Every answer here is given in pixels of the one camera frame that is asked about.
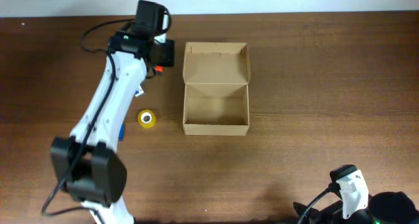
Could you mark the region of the yellow tape roll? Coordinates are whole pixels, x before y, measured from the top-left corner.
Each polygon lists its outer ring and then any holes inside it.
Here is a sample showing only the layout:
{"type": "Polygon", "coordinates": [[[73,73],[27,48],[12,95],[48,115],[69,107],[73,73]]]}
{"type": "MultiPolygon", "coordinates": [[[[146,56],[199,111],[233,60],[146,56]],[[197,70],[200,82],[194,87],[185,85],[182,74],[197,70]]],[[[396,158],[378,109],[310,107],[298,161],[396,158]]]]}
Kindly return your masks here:
{"type": "Polygon", "coordinates": [[[149,129],[156,124],[156,116],[150,109],[144,109],[138,114],[137,121],[142,128],[149,129]]]}

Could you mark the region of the brown cardboard box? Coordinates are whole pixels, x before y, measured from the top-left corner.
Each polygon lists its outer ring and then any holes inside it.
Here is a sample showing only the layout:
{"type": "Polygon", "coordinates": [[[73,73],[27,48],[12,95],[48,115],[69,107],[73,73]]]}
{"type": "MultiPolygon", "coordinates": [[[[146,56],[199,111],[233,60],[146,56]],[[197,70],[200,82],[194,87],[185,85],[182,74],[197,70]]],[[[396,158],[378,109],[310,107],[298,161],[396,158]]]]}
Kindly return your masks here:
{"type": "Polygon", "coordinates": [[[246,135],[250,79],[247,43],[188,42],[183,61],[184,133],[246,135]]]}

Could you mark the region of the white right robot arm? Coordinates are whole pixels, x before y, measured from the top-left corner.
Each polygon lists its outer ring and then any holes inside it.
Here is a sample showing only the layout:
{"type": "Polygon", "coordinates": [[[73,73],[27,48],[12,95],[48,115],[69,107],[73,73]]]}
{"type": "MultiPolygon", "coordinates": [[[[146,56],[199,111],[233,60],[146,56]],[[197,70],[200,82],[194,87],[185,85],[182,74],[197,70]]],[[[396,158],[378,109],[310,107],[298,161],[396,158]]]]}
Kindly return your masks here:
{"type": "Polygon", "coordinates": [[[418,208],[403,191],[370,195],[361,170],[353,164],[331,170],[329,175],[330,184],[309,204],[293,204],[298,224],[418,224],[418,208]],[[339,200],[322,210],[315,209],[314,205],[329,193],[339,200]]]}

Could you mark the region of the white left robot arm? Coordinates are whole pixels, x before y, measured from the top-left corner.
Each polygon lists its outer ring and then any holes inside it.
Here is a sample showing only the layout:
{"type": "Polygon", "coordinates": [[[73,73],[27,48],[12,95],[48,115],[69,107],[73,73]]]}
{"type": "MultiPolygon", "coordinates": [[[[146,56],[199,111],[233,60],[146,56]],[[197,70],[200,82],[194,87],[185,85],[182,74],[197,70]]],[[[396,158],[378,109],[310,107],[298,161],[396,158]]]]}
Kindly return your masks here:
{"type": "Polygon", "coordinates": [[[105,69],[84,115],[68,137],[52,141],[57,184],[41,208],[43,217],[86,210],[96,223],[136,222],[122,197],[127,170],[117,156],[120,129],[149,72],[173,66],[174,41],[166,38],[169,18],[124,24],[103,50],[105,69]]]}

